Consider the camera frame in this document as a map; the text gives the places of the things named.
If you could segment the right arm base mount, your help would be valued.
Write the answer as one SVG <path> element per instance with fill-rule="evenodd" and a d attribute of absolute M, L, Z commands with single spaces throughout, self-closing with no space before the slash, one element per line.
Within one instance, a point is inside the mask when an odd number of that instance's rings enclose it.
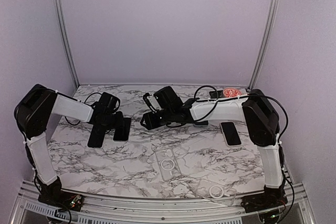
<path fill-rule="evenodd" d="M 268 188 L 265 186 L 263 193 L 244 196 L 240 205 L 246 213 L 250 213 L 285 206 L 287 203 L 288 200 L 283 187 Z"/>

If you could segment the aluminium frame post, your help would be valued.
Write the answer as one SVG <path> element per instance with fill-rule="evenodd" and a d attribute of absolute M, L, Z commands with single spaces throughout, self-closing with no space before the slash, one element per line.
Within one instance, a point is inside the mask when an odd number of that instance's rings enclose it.
<path fill-rule="evenodd" d="M 248 88 L 250 90 L 252 90 L 256 86 L 258 77 L 261 73 L 261 69 L 262 69 L 262 66 L 263 66 L 263 63 L 266 57 L 266 51 L 267 51 L 268 43 L 270 40 L 271 32 L 274 27 L 274 23 L 276 19 L 278 5 L 279 5 L 279 0 L 270 0 L 264 33 L 262 36 L 262 40 L 261 40 L 261 44 L 259 47 L 256 63 L 253 69 L 253 73 L 251 75 L 251 79 L 248 85 Z"/>
<path fill-rule="evenodd" d="M 54 4 L 55 4 L 55 10 L 56 10 L 58 26 L 60 30 L 60 36 L 61 36 L 64 51 L 65 51 L 67 64 L 69 67 L 72 82 L 74 84 L 74 87 L 77 89 L 80 86 L 80 83 L 79 83 L 79 78 L 77 75 L 75 62 L 74 62 L 71 48 L 70 48 L 70 42 L 69 42 L 67 30 L 66 30 L 66 22 L 65 22 L 64 13 L 63 13 L 62 2 L 61 0 L 54 0 Z"/>

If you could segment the black patterned tray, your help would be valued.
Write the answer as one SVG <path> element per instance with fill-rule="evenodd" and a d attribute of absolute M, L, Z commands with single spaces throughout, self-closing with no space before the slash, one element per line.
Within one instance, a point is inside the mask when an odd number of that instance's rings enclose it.
<path fill-rule="evenodd" d="M 217 98 L 224 98 L 225 95 L 223 93 L 223 90 L 217 90 L 217 91 L 210 91 L 209 96 L 211 99 L 217 99 Z"/>

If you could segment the left aluminium frame post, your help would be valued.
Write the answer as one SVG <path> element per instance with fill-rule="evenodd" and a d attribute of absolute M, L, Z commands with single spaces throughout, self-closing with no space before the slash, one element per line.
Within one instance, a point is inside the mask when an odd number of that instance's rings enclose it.
<path fill-rule="evenodd" d="M 67 30 L 66 30 L 66 22 L 65 22 L 64 13 L 63 13 L 62 2 L 61 0 L 54 0 L 54 4 L 55 4 L 55 10 L 56 10 L 58 26 L 60 30 L 60 36 L 61 36 L 64 51 L 65 51 L 67 64 L 69 67 L 72 82 L 74 84 L 74 87 L 77 89 L 80 86 L 80 83 L 79 83 L 79 78 L 77 75 L 75 62 L 74 62 L 71 48 L 70 48 L 70 42 L 69 42 Z"/>

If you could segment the front aluminium rail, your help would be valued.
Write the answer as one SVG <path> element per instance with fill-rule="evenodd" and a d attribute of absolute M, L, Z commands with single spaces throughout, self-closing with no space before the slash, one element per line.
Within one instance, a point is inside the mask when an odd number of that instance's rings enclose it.
<path fill-rule="evenodd" d="M 9 223 L 45 223 L 50 218 L 72 223 L 315 223 L 302 184 L 287 188 L 287 207 L 246 213 L 241 195 L 219 203 L 206 199 L 137 199 L 84 194 L 79 212 L 70 215 L 38 201 L 33 184 L 24 182 L 15 200 Z"/>

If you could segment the black smartphone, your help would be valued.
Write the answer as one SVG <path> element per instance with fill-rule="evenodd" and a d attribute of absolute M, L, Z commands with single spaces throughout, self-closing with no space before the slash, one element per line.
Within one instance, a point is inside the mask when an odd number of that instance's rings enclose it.
<path fill-rule="evenodd" d="M 113 140 L 115 142 L 127 142 L 131 127 L 131 118 L 124 118 L 123 125 L 116 128 L 114 131 Z"/>
<path fill-rule="evenodd" d="M 101 148 L 104 141 L 106 128 L 102 125 L 94 125 L 92 127 L 87 146 L 90 148 Z"/>
<path fill-rule="evenodd" d="M 241 145 L 241 140 L 233 122 L 222 122 L 220 128 L 225 137 L 226 144 L 230 147 Z"/>

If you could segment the clear magsafe phone case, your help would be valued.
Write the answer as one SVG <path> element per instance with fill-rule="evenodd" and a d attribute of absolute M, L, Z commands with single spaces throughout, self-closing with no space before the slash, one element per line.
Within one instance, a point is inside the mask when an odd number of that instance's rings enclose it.
<path fill-rule="evenodd" d="M 193 192 L 200 198 L 223 206 L 232 206 L 237 195 L 235 189 L 205 178 L 198 181 Z"/>

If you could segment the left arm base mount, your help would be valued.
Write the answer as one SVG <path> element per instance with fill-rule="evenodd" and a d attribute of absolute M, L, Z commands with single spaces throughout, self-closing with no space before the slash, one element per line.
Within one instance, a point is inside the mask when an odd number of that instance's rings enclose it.
<path fill-rule="evenodd" d="M 38 201 L 44 204 L 59 207 L 63 210 L 80 211 L 83 205 L 84 196 L 62 190 L 62 183 L 57 176 L 50 185 L 44 184 L 37 176 L 34 184 L 39 191 Z"/>

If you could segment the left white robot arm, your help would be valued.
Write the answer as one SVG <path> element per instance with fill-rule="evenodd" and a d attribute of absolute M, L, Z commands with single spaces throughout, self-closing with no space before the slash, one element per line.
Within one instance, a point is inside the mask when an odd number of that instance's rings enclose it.
<path fill-rule="evenodd" d="M 97 101 L 89 104 L 41 84 L 34 85 L 16 106 L 14 119 L 38 180 L 47 186 L 58 180 L 47 141 L 47 128 L 53 117 L 90 124 L 87 145 L 89 148 L 101 148 L 109 131 L 114 132 L 115 142 L 129 139 L 131 119 L 123 115 L 120 105 L 120 99 L 107 92 L 101 93 Z"/>

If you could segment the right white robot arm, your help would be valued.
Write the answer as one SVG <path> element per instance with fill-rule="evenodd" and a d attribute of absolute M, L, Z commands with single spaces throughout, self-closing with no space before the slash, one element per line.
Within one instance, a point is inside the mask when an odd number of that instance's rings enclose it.
<path fill-rule="evenodd" d="M 197 96 L 182 101 L 172 87 L 166 86 L 143 100 L 150 112 L 143 114 L 140 124 L 148 130 L 176 123 L 179 125 L 203 122 L 244 121 L 250 140 L 257 146 L 265 173 L 265 186 L 260 203 L 271 207 L 280 199 L 283 183 L 283 153 L 280 137 L 279 114 L 270 103 L 271 97 L 254 89 L 248 94 L 232 98 L 201 99 Z"/>

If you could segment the right aluminium frame post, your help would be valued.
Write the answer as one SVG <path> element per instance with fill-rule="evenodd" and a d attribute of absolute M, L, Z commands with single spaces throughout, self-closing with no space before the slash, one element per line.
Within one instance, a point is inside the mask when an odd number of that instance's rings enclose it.
<path fill-rule="evenodd" d="M 251 79 L 248 85 L 248 88 L 250 90 L 252 90 L 256 86 L 258 77 L 261 73 L 261 69 L 262 69 L 262 66 L 263 66 L 263 63 L 266 57 L 266 51 L 267 51 L 268 43 L 270 40 L 271 32 L 274 27 L 274 23 L 276 19 L 278 5 L 279 5 L 279 0 L 270 0 L 264 33 L 262 36 L 262 40 L 261 40 L 261 44 L 259 47 L 256 63 L 253 69 L 253 73 L 251 75 Z"/>

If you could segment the pink smartphone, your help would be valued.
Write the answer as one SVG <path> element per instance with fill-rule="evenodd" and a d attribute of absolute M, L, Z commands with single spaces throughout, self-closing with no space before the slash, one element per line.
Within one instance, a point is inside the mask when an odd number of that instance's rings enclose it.
<path fill-rule="evenodd" d="M 195 127 L 207 127 L 209 125 L 208 121 L 194 122 Z"/>

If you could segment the red patterned bowl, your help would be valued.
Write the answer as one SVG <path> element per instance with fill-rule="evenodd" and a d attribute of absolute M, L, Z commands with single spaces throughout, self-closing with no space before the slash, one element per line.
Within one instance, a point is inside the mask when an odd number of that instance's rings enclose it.
<path fill-rule="evenodd" d="M 235 88 L 225 88 L 223 90 L 223 95 L 225 98 L 234 98 L 242 95 L 242 92 Z"/>

